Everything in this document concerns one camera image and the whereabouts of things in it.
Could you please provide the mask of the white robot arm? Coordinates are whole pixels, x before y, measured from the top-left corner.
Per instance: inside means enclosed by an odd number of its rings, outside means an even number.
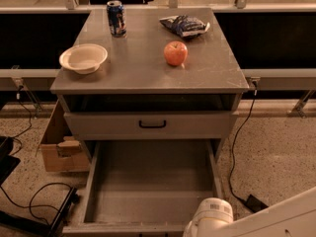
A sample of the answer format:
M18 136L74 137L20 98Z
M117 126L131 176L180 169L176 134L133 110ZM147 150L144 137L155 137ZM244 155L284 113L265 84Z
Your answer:
M207 198L183 237L316 237L316 188L236 221L229 202Z

